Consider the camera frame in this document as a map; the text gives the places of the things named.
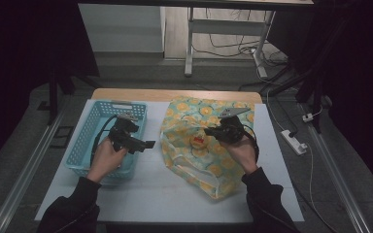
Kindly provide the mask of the white panel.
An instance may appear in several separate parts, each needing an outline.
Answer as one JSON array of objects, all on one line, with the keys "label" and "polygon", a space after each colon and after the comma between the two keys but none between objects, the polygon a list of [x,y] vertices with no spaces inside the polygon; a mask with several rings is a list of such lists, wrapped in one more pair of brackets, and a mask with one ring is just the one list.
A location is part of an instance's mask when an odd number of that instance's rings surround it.
[{"label": "white panel", "polygon": [[80,4],[94,51],[164,52],[165,8]]}]

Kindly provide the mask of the black stand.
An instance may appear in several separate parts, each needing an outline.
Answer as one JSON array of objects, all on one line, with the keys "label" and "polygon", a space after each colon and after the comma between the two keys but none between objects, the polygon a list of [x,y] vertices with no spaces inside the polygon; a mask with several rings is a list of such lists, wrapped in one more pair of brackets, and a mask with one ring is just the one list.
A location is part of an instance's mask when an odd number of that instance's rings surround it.
[{"label": "black stand", "polygon": [[271,79],[272,97],[296,85],[295,99],[313,98],[313,112],[321,110],[322,82],[331,50],[342,34],[356,0],[311,0],[311,6],[276,9],[269,41],[288,56],[288,64]]},{"label": "black stand", "polygon": [[49,90],[50,90],[50,119],[48,125],[52,125],[58,116],[58,92],[57,89],[60,88],[64,94],[72,95],[76,87],[72,81],[72,78],[77,78],[80,81],[88,84],[94,88],[101,88],[102,85],[92,80],[88,75],[79,71],[72,66],[57,67],[54,68],[49,75]]}]

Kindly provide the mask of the desk with white legs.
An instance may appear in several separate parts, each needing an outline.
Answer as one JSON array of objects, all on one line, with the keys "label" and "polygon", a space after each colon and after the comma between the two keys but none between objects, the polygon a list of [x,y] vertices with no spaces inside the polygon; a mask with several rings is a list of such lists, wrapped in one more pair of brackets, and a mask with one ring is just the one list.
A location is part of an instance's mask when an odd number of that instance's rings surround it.
[{"label": "desk with white legs", "polygon": [[[251,49],[256,65],[256,72],[261,78],[267,73],[260,58],[273,17],[277,11],[312,10],[313,0],[78,0],[83,4],[154,6],[154,7],[187,7],[187,46],[185,76],[192,75],[192,39],[194,33],[259,36],[256,49]],[[266,12],[264,22],[232,21],[222,19],[195,19],[197,8],[259,10]]]}]

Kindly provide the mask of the floral cloth tote bag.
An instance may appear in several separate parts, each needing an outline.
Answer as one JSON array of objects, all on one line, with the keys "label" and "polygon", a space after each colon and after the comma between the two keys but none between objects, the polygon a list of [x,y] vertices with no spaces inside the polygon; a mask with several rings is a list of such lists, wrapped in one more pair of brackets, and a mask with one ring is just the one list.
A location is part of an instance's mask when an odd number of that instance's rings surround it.
[{"label": "floral cloth tote bag", "polygon": [[[166,167],[213,199],[222,199],[240,185],[243,169],[213,136],[208,127],[220,125],[219,115],[226,108],[249,108],[238,117],[254,125],[254,104],[242,101],[221,101],[177,96],[171,100],[160,129],[160,143]],[[208,146],[194,149],[191,136],[206,136]]]}]

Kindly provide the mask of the dark curtain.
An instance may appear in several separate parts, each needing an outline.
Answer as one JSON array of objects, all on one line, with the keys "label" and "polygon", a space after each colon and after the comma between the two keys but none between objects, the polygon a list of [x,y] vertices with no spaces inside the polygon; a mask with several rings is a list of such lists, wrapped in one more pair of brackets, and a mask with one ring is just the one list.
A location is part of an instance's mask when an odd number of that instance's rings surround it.
[{"label": "dark curtain", "polygon": [[326,65],[329,116],[373,174],[373,0],[335,0],[350,19]]}]

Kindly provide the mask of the person's right hand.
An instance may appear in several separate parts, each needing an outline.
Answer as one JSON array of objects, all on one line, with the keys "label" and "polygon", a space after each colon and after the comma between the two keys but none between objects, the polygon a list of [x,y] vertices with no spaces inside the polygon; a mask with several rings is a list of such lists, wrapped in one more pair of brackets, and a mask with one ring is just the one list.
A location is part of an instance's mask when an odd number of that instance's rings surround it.
[{"label": "person's right hand", "polygon": [[235,160],[244,170],[246,175],[249,175],[258,169],[256,164],[256,152],[251,140],[244,136],[240,142],[235,144],[228,144],[220,142],[229,155]]}]

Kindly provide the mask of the blue plastic basket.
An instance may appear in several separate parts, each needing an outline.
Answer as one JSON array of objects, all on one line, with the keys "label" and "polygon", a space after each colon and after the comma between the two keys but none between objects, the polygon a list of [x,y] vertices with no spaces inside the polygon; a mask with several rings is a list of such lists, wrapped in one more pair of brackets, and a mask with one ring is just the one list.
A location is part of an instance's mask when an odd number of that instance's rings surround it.
[{"label": "blue plastic basket", "polygon": [[[145,103],[88,100],[65,152],[65,166],[78,176],[86,176],[97,146],[108,137],[117,115],[123,113],[131,113],[137,118],[135,124],[139,129],[131,136],[142,141],[147,122]],[[139,151],[134,154],[128,153],[120,167],[108,175],[103,183],[113,185],[130,180],[134,176],[139,153]]]}]

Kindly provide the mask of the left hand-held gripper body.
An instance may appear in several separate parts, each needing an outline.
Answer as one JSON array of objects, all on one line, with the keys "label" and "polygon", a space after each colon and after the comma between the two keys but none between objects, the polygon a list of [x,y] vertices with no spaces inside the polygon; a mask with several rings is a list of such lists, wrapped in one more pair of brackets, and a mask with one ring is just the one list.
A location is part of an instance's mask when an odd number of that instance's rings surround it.
[{"label": "left hand-held gripper body", "polygon": [[134,154],[136,151],[143,152],[145,150],[146,143],[131,136],[139,129],[139,126],[135,124],[136,121],[137,118],[131,113],[117,115],[117,120],[108,135],[115,151],[126,148],[129,153]]}]

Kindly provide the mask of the person's left hand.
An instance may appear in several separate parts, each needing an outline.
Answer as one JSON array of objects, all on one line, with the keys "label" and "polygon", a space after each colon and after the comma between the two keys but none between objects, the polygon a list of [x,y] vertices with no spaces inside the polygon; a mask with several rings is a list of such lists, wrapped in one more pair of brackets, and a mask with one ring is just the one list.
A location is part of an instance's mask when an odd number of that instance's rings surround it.
[{"label": "person's left hand", "polygon": [[100,183],[120,166],[127,152],[127,148],[115,151],[112,141],[106,137],[97,147],[86,177],[92,182]]}]

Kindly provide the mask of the white power strip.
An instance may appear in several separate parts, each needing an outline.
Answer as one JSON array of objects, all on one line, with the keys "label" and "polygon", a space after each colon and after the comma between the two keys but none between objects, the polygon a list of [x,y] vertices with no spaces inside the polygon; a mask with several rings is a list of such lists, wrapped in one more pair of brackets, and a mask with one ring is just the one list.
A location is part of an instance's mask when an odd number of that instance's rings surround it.
[{"label": "white power strip", "polygon": [[297,155],[307,152],[308,146],[305,143],[300,143],[289,130],[283,130],[281,135]]}]

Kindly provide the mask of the white table mat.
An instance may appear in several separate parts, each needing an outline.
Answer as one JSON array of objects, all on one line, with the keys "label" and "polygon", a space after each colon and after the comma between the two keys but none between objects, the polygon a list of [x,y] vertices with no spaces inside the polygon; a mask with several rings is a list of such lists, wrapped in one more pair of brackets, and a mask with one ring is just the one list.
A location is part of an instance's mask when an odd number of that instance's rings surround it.
[{"label": "white table mat", "polygon": [[[134,177],[113,185],[103,183],[98,194],[98,220],[111,223],[247,223],[252,220],[243,183],[229,196],[215,200],[197,186],[170,171],[164,164],[159,142],[160,125],[169,104],[148,102],[142,140],[155,141],[151,150],[139,154]],[[266,106],[254,105],[253,129],[260,145],[258,164],[271,183],[284,188],[283,206],[294,221],[304,219],[288,169],[278,145]],[[65,166],[64,154],[35,218],[59,196],[72,194],[78,176]]]}]

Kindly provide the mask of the aluminium rail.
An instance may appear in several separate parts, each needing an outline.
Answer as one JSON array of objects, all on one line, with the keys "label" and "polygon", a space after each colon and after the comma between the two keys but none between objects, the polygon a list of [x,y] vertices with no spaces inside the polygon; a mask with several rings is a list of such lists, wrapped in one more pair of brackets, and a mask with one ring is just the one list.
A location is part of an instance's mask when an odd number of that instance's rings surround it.
[{"label": "aluminium rail", "polygon": [[318,154],[321,158],[322,165],[325,167],[327,174],[339,196],[344,210],[347,213],[350,222],[356,233],[371,233],[371,229],[365,219],[365,216],[358,205],[358,202],[353,195],[353,192],[347,185],[342,172],[337,165],[333,154],[329,150],[326,140],[323,138],[323,135],[319,133],[311,122],[304,122],[304,125],[307,127],[312,141],[314,144],[315,150],[310,149],[311,155],[311,170],[309,178],[309,198],[312,205],[312,209],[316,212],[318,217],[320,217],[323,223],[329,228],[332,233],[341,233],[334,225],[331,225],[327,219],[320,213],[319,209],[316,206],[316,202],[313,197],[313,179],[314,179],[314,161],[315,156]]},{"label": "aluminium rail", "polygon": [[27,188],[29,187],[35,173],[44,158],[44,155],[51,144],[51,140],[57,130],[60,122],[63,120],[67,103],[62,103],[58,110],[58,115],[52,123],[46,128],[43,136],[40,138],[38,145],[29,156],[26,164],[18,175],[13,187],[7,195],[3,205],[0,208],[0,233],[5,233],[11,223],[17,207],[20,204]]}]

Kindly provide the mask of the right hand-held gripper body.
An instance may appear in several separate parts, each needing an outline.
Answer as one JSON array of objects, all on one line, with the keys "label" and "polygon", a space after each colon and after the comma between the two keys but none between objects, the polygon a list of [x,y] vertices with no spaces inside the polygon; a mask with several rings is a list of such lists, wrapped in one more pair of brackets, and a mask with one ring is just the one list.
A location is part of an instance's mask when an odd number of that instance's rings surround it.
[{"label": "right hand-held gripper body", "polygon": [[219,115],[220,136],[219,140],[228,144],[239,142],[243,138],[244,125],[239,115],[245,113],[249,108],[226,108]]}]

